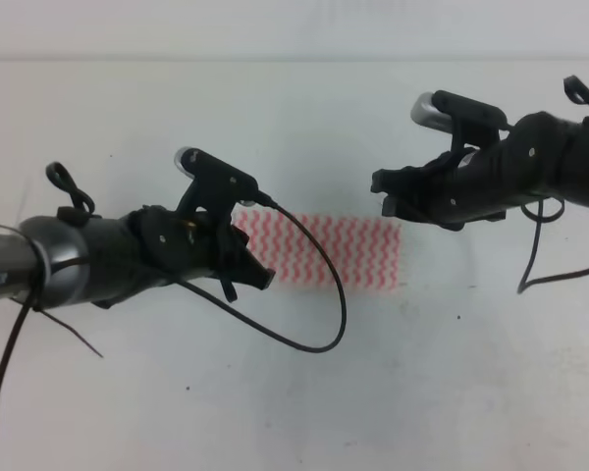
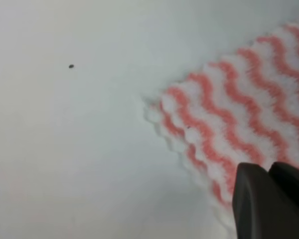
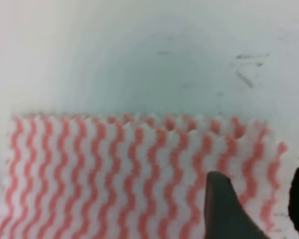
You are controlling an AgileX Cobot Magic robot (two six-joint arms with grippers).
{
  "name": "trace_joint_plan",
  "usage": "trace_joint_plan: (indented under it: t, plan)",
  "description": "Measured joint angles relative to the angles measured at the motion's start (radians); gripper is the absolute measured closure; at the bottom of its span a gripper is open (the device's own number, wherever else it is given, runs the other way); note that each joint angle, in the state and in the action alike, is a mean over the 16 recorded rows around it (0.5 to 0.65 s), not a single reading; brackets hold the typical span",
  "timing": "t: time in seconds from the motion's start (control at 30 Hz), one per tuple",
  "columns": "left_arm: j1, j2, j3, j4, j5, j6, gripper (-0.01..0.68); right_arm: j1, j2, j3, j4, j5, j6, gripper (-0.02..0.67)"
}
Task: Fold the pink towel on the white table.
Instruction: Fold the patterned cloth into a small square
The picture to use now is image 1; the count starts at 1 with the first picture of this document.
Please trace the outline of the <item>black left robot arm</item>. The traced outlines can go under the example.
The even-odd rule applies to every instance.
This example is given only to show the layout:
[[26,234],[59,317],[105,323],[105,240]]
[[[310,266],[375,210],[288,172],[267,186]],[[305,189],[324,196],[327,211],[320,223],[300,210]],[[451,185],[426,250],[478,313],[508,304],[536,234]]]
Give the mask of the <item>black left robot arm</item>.
[[150,288],[210,278],[234,301],[237,284],[266,289],[275,276],[248,241],[242,230],[218,226],[204,212],[187,222],[161,206],[120,219],[62,207],[0,235],[0,298],[23,300],[39,283],[38,308],[92,303],[108,309]]

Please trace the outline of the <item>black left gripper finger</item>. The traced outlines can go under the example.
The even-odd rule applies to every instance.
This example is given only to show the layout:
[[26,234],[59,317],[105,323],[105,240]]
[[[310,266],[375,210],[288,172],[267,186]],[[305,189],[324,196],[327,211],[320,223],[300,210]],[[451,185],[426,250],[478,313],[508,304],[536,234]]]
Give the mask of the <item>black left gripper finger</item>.
[[236,281],[236,277],[234,274],[231,273],[230,270],[221,270],[218,273],[218,279],[220,281],[223,294],[228,302],[235,302],[238,300],[238,292],[235,288],[234,282]]
[[225,274],[235,284],[260,290],[270,287],[275,271],[262,263],[247,248],[249,236],[236,226],[229,227],[225,245]]

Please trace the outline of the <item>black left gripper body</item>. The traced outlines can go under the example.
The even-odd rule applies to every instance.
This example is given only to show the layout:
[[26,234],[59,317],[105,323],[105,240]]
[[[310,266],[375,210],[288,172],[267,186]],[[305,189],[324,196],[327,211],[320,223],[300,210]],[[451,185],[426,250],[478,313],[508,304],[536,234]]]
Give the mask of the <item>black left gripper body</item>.
[[221,244],[216,225],[205,211],[185,221],[162,206],[144,206],[122,222],[138,241],[139,259],[125,265],[136,268],[137,281],[121,294],[96,301],[99,308],[109,309],[149,288],[167,286],[170,282],[158,277],[159,272],[184,281],[202,277],[221,281],[241,258],[241,230],[229,225]]

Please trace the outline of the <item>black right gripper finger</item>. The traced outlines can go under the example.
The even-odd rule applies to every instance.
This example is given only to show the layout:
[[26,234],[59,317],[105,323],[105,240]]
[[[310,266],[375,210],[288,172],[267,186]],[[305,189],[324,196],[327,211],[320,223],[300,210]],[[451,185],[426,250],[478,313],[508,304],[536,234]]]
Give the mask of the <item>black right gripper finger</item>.
[[401,194],[412,188],[412,168],[380,169],[371,176],[370,191],[375,194]]
[[436,224],[436,221],[428,216],[415,203],[392,195],[384,197],[381,215],[383,217],[397,218],[412,223]]

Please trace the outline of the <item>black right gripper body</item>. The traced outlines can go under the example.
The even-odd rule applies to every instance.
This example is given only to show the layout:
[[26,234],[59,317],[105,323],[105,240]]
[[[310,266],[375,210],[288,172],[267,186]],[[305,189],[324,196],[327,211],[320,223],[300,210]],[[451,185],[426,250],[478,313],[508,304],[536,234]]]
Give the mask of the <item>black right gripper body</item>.
[[405,167],[402,218],[450,231],[504,220],[505,157],[503,149],[465,149],[445,152],[421,167]]

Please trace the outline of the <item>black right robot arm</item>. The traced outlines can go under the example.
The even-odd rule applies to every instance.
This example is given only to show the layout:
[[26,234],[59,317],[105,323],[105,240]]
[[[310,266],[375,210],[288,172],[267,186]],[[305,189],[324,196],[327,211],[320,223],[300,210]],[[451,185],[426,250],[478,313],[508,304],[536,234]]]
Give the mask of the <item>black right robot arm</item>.
[[371,190],[385,217],[459,231],[512,208],[555,198],[589,208],[589,124],[540,112],[484,149],[447,151],[422,167],[381,169]]

